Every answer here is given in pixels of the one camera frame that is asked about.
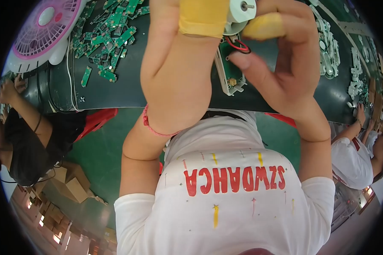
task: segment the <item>black t-shirt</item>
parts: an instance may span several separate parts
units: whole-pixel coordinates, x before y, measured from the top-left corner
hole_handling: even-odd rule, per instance
[[[52,126],[45,148],[38,136],[11,109],[4,124],[4,136],[13,145],[10,176],[21,186],[32,186],[72,149],[72,143],[85,127],[86,111],[46,115]]]

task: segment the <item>white fan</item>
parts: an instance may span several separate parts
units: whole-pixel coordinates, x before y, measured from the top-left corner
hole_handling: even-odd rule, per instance
[[[5,69],[25,73],[44,64],[59,64],[68,36],[90,0],[42,0],[33,9],[12,45]]]

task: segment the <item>red plastic stool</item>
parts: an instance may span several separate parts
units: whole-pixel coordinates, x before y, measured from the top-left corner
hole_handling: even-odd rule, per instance
[[[288,125],[291,125],[293,126],[294,128],[296,128],[296,124],[295,124],[295,121],[289,117],[286,117],[282,114],[277,114],[277,113],[264,113],[265,115],[269,115],[271,117],[274,117],[276,118],[277,120],[281,120],[283,122],[285,122],[286,124]]]
[[[88,135],[89,132],[97,131],[105,123],[107,123],[108,120],[112,119],[116,115],[117,115],[117,108],[102,109],[97,111],[94,114],[88,115],[86,118],[84,131],[77,137],[75,142],[83,138],[84,136]]]

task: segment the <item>factory floor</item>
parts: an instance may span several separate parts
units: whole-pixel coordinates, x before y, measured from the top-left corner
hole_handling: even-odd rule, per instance
[[[122,144],[142,110],[119,109],[118,114],[101,129],[77,141],[67,156],[68,161],[82,166],[91,182],[91,190],[104,199],[107,206],[93,198],[81,204],[73,202],[61,196],[50,181],[43,190],[70,220],[95,236],[102,238],[105,227],[115,229],[113,203],[119,196]],[[257,113],[256,120],[266,148],[285,155],[298,171],[300,149],[296,129],[263,113]]]

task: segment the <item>red bracelet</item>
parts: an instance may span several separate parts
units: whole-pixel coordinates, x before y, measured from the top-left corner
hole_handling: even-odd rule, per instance
[[[177,131],[176,133],[170,134],[170,135],[164,135],[164,134],[160,134],[160,133],[156,132],[155,130],[153,130],[153,129],[149,126],[149,120],[148,120],[148,117],[147,117],[147,115],[146,115],[146,113],[147,113],[147,108],[148,108],[148,104],[146,104],[146,106],[144,107],[143,113],[142,113],[143,125],[144,125],[144,126],[147,126],[147,128],[148,128],[154,135],[163,136],[163,137],[172,137],[172,136],[177,135],[178,133],[180,133],[181,130],[180,130],[180,131]]]

